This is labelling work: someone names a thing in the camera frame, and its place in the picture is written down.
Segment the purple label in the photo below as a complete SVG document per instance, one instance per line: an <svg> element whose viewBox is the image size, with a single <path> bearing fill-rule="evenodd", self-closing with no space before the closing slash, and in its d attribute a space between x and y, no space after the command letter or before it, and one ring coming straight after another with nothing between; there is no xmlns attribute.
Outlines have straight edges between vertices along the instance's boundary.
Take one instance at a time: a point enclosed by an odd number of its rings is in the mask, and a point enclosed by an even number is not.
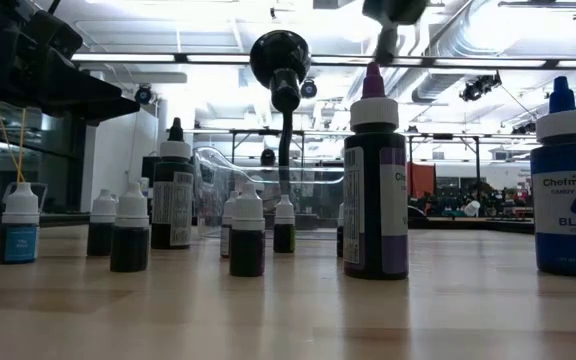
<svg viewBox="0 0 576 360"><path fill-rule="evenodd" d="M383 148L379 151L379 164L406 165L406 150L395 148Z"/></svg>
<svg viewBox="0 0 576 360"><path fill-rule="evenodd" d="M386 274L408 271L408 235L381 237L381 269Z"/></svg>

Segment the purple bottle cap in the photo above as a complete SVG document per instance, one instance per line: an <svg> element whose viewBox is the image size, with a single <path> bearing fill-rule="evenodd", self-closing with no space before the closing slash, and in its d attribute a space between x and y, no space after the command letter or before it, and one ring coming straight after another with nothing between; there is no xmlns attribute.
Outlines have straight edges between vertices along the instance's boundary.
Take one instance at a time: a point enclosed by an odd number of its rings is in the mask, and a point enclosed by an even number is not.
<svg viewBox="0 0 576 360"><path fill-rule="evenodd" d="M366 77L364 78L364 89L362 99L385 98L384 79L379 72L379 65L376 62L368 64Z"/></svg>

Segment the clear plastic container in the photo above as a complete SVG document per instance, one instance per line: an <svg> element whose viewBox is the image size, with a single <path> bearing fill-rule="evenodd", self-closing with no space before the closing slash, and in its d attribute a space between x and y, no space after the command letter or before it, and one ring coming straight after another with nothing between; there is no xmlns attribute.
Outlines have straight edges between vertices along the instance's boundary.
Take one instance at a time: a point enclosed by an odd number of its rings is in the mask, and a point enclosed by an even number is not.
<svg viewBox="0 0 576 360"><path fill-rule="evenodd" d="M241 191L247 182L255 184L263 200L266 229L273 228L275 206L281 200L278 167L233 165L211 147L196 148L193 163L197 225L202 238L219 238L224 203L231 190ZM308 162L303 167L300 159L293 163L290 201L295 209L297 240L335 240L337 212L343 202L343 162ZM266 238L272 238L272 231L266 232Z"/></svg>

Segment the yellow stick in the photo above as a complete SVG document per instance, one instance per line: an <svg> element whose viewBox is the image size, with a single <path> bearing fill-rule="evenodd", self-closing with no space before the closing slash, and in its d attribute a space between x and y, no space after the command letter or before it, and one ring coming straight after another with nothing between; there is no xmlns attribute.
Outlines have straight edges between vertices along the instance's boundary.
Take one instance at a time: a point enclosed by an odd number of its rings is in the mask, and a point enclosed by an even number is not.
<svg viewBox="0 0 576 360"><path fill-rule="evenodd" d="M15 155L12 153L12 148L10 147L10 141L8 141L8 135L6 134L6 126L4 125L3 120L1 120L1 113L0 113L0 126L1 131L4 133L4 140L6 140L6 144L8 144L8 152L10 153L10 157L12 158L12 162L15 163L15 168L19 171L19 164L17 164L17 159L15 159ZM21 179L25 182L24 175L21 175Z"/></svg>
<svg viewBox="0 0 576 360"><path fill-rule="evenodd" d="M23 162L24 153L24 128L26 126L26 108L21 111L21 135L19 136L19 167L17 168L17 183L22 179L21 163Z"/></svg>

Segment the dropper bottle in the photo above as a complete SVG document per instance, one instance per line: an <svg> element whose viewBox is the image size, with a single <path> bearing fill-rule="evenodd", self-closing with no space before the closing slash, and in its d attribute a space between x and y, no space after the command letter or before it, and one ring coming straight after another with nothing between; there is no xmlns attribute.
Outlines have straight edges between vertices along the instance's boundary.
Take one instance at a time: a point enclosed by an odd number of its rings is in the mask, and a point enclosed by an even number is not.
<svg viewBox="0 0 576 360"><path fill-rule="evenodd" d="M543 146L530 152L537 267L576 276L576 105L566 77L555 79L549 101L536 124Z"/></svg>
<svg viewBox="0 0 576 360"><path fill-rule="evenodd" d="M255 185L244 184L237 198L230 238L230 275L254 277L264 274L266 238L262 201Z"/></svg>
<svg viewBox="0 0 576 360"><path fill-rule="evenodd" d="M406 138L397 102L386 97L376 63L363 97L350 107L344 139L344 273L363 279L408 277Z"/></svg>
<svg viewBox="0 0 576 360"><path fill-rule="evenodd" d="M25 264L37 259L39 201L30 183L17 183L1 218L0 264Z"/></svg>
<svg viewBox="0 0 576 360"><path fill-rule="evenodd" d="M191 146L184 142L181 120L175 118L168 141L161 143L161 162L153 177L152 248L187 249L192 235L194 167Z"/></svg>
<svg viewBox="0 0 576 360"><path fill-rule="evenodd" d="M117 215L117 203L110 190L101 189L99 197L92 202L88 225L88 256L108 256L112 244L112 230Z"/></svg>
<svg viewBox="0 0 576 360"><path fill-rule="evenodd" d="M119 197L112 234L110 271L136 272L148 267L148 207L138 182Z"/></svg>
<svg viewBox="0 0 576 360"><path fill-rule="evenodd" d="M275 207L273 250L276 253L295 252L295 209L288 195L281 195Z"/></svg>
<svg viewBox="0 0 576 360"><path fill-rule="evenodd" d="M235 213L237 196L239 196L237 191L230 192L230 197L224 203L224 214L221 217L221 239L219 248L221 257L224 259L230 257L230 233L232 232L232 217Z"/></svg>

